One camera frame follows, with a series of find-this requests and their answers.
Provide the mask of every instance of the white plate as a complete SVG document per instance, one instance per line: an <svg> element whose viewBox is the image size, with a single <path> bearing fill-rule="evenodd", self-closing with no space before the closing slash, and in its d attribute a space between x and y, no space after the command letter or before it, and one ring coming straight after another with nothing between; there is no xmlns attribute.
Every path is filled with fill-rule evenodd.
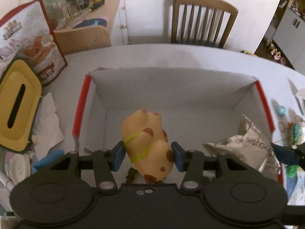
<svg viewBox="0 0 305 229"><path fill-rule="evenodd" d="M15 185L29 176L31 171L30 160L23 154L15 154L11 162L11 177Z"/></svg>

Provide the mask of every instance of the wooden floor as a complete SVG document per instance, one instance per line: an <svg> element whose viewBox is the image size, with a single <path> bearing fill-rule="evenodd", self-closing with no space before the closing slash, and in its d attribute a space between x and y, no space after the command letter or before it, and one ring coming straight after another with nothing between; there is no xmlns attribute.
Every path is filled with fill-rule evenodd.
<svg viewBox="0 0 305 229"><path fill-rule="evenodd" d="M278 64L280 64L279 60L275 60L274 57L271 55L270 51L268 50L268 48L266 47L266 41L264 41L262 39L262 41L260 42L258 48L255 51L255 55L264 58L264 59L269 59L271 61L274 61ZM289 68L293 68L292 64L289 62L289 60L285 57L286 59L286 66Z"/></svg>

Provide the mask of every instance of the yellow rubber band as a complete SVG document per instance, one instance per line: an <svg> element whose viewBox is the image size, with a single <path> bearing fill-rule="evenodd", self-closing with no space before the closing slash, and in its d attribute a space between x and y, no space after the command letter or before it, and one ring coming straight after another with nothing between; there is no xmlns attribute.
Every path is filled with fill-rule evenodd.
<svg viewBox="0 0 305 229"><path fill-rule="evenodd" d="M130 158L130 161L132 162L132 164L139 162L147 155L148 152L149 152L149 146L146 146L144 151L142 151L138 156Z"/></svg>
<svg viewBox="0 0 305 229"><path fill-rule="evenodd" d="M130 141L136 139L139 135L139 133L130 135L127 139L124 140L124 145L127 145Z"/></svg>
<svg viewBox="0 0 305 229"><path fill-rule="evenodd" d="M130 135L127 139L124 140L124 145L126 146L130 141L136 139L140 134L135 133ZM133 163L139 162L141 159L143 159L149 152L149 146L146 146L144 151L142 151L138 156L131 157L130 161Z"/></svg>

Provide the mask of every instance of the cardboard box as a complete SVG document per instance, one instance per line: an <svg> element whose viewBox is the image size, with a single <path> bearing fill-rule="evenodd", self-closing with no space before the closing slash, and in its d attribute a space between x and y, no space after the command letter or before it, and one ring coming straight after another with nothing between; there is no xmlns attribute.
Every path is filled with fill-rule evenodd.
<svg viewBox="0 0 305 229"><path fill-rule="evenodd" d="M260 82L254 77L188 68L97 69L86 75L77 106L73 136L80 155L112 149L122 140L122 123L140 108L160 112L168 142L200 150L237 134L242 114L271 140L274 124ZM129 158L114 173L126 181ZM94 184L94 177L85 180ZM166 183L180 185L184 174L174 167Z"/></svg>

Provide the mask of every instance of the wooden panel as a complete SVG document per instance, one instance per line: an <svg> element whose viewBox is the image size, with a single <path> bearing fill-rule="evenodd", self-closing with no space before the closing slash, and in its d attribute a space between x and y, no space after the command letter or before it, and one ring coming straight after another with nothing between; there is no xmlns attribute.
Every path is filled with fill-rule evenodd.
<svg viewBox="0 0 305 229"><path fill-rule="evenodd" d="M56 32L56 38L63 54L111 46L110 36L105 27L93 26Z"/></svg>
<svg viewBox="0 0 305 229"><path fill-rule="evenodd" d="M203 7L208 6L208 7L227 11L230 14L234 14L234 15L238 14L238 10L236 7L232 6L231 4L229 4L223 0L176 0L176 3L194 4L194 5L198 5L198 6L201 5Z"/></svg>

